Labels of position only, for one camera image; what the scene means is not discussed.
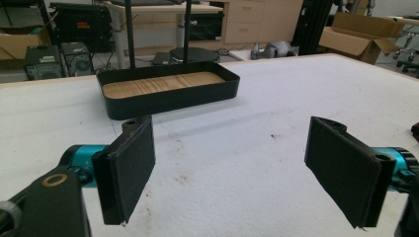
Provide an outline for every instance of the black rectangular container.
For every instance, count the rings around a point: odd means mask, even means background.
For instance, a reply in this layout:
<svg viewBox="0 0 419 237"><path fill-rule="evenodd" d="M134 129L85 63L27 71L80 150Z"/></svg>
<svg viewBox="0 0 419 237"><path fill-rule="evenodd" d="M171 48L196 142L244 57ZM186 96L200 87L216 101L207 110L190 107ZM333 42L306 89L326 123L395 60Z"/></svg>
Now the black rectangular container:
<svg viewBox="0 0 419 237"><path fill-rule="evenodd" d="M108 97L104 90L106 85L112 83L200 72L216 75L222 82L117 99ZM239 76L214 62L195 62L105 71L98 74L97 78L101 84L108 116L109 118L116 120L154 115L186 107L232 99L237 95L240 81Z"/></svg>

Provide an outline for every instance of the black tray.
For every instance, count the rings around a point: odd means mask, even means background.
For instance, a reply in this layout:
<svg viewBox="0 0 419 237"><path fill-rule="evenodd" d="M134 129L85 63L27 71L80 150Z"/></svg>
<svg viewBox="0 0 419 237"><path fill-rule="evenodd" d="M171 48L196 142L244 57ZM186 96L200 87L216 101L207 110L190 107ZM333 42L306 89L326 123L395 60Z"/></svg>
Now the black tray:
<svg viewBox="0 0 419 237"><path fill-rule="evenodd" d="M237 95L240 81L214 62L105 71L97 78L108 116L116 120L231 99Z"/></svg>

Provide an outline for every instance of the white table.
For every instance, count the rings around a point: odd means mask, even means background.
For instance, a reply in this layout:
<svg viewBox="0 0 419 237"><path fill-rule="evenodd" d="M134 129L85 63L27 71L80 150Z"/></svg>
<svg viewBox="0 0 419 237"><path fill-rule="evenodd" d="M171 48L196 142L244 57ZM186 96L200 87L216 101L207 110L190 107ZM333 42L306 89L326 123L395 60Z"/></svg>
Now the white table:
<svg viewBox="0 0 419 237"><path fill-rule="evenodd" d="M126 228L105 226L97 191L83 190L93 235L393 236L406 195L387 194L378 228L354 230L305 167L309 121L419 157L419 82L333 54L224 66L241 77L235 99L153 116L157 163ZM94 76L0 85L0 199L121 124Z"/></svg>
<svg viewBox="0 0 419 237"><path fill-rule="evenodd" d="M113 36L115 40L118 66L119 69L126 68L126 57L124 49L127 48L127 36L123 31L120 18L125 14L126 8L124 6L107 3L112 18ZM134 45L150 46L150 45L167 45L168 42L175 41L178 46L183 46L185 35L185 21L184 15L186 13L186 4L171 5L171 6L146 6L146 7L132 7L132 13L135 14L177 14L178 27L177 29L155 29L155 30L137 30L133 29L133 34L138 36L133 39ZM207 14L217 13L222 11L222 8L209 5L192 5L191 13L193 14Z"/></svg>

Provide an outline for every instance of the floor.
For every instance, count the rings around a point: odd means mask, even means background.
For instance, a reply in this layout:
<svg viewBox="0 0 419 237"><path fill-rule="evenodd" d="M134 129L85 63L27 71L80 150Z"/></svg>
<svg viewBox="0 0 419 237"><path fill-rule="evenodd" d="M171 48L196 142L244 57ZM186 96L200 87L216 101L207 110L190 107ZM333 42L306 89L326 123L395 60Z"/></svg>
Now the floor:
<svg viewBox="0 0 419 237"><path fill-rule="evenodd" d="M407 60L408 56L409 56L408 54L402 53L401 55L399 55L397 60ZM136 67L151 66L151 61L153 58L154 56L137 57L135 59L135 66ZM407 73L402 72L402 67L396 66L397 60L393 58L393 54L384 55L382 53L377 60L376 66L416 78L418 72L416 72L415 70L409 71ZM220 56L220 62L230 62L230 61L237 61L237 59L230 55ZM419 63L419 55L414 59L414 62ZM111 53L95 54L93 57L93 65L97 72L102 71L102 70L115 70L118 68L117 58L114 54L111 54ZM22 81L27 81L27 80L28 78L24 70L7 70L7 71L0 70L0 83L22 82Z"/></svg>

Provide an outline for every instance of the open cardboard box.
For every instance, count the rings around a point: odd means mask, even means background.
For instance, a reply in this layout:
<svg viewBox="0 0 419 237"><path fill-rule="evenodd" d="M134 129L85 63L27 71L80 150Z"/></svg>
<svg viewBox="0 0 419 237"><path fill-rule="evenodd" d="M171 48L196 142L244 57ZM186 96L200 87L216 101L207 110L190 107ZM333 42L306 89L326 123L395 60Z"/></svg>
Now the open cardboard box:
<svg viewBox="0 0 419 237"><path fill-rule="evenodd" d="M0 27L1 67L9 65L11 68L3 69L22 68L28 46L49 44L50 39L45 27Z"/></svg>
<svg viewBox="0 0 419 237"><path fill-rule="evenodd" d="M337 13L332 27L326 27L319 45L327 52L375 64L381 52L398 51L394 38L404 25L383 18Z"/></svg>

